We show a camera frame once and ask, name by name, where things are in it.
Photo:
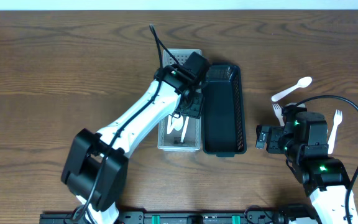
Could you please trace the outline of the white plastic fork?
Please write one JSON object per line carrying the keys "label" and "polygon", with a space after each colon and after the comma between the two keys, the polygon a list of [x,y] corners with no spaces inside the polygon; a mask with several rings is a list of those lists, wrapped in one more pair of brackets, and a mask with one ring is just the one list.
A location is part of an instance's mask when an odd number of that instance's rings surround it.
{"label": "white plastic fork", "polygon": [[279,105],[279,104],[273,104],[273,110],[274,110],[274,113],[280,123],[280,126],[284,126],[285,123],[284,123],[284,120],[283,120],[283,115],[282,115],[282,107]]}
{"label": "white plastic fork", "polygon": [[337,129],[338,126],[342,123],[342,111],[341,110],[336,110],[335,114],[334,114],[334,118],[333,118],[333,127],[331,130],[331,134],[329,136],[328,139],[328,154],[332,154],[334,151],[334,145],[335,145],[335,141],[336,141],[336,134],[337,134]]}

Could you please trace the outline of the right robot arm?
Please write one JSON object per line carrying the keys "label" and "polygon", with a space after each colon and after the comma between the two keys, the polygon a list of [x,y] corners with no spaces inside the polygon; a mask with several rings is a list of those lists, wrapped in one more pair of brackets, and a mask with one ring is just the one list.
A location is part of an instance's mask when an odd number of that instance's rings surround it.
{"label": "right robot arm", "polygon": [[351,180],[344,164],[329,155],[328,125],[320,113],[289,105],[283,126],[258,125],[256,148],[283,154],[311,205],[293,204],[273,214],[274,223],[358,223]]}

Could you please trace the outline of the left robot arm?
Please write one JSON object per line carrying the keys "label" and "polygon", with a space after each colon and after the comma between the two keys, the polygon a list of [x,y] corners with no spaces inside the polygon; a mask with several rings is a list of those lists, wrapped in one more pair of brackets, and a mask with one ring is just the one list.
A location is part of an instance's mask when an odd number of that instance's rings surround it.
{"label": "left robot arm", "polygon": [[147,91],[123,115],[92,133],[82,129],[73,139],[61,181],[83,199],[70,217],[71,223],[114,223],[115,206],[124,190],[129,158],[165,117],[176,113],[201,116],[203,95],[200,82],[210,64],[192,52],[184,64],[160,67]]}

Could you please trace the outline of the white plastic spoon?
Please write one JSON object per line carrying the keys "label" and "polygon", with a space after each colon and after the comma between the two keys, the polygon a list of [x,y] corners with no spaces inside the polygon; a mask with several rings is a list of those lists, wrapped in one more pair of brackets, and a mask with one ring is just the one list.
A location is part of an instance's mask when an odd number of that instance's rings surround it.
{"label": "white plastic spoon", "polygon": [[178,117],[174,117],[172,116],[172,128],[176,131],[180,131],[183,127],[183,117],[182,116],[178,116]]}
{"label": "white plastic spoon", "polygon": [[174,122],[173,116],[168,115],[168,119],[167,119],[167,134],[170,134],[173,131],[173,129],[175,127],[173,122]]}
{"label": "white plastic spoon", "polygon": [[277,102],[284,98],[285,96],[289,95],[291,92],[295,91],[298,88],[306,88],[312,83],[313,79],[311,77],[303,77],[298,80],[298,82],[291,86],[290,88],[287,88],[271,97],[271,100],[273,102]]}
{"label": "white plastic spoon", "polygon": [[183,130],[182,130],[182,134],[181,134],[181,139],[180,139],[180,142],[181,142],[181,143],[184,143],[184,139],[185,139],[186,132],[187,132],[187,129],[188,129],[188,122],[189,122],[189,117],[186,117],[185,122],[184,122],[184,125],[183,125]]}

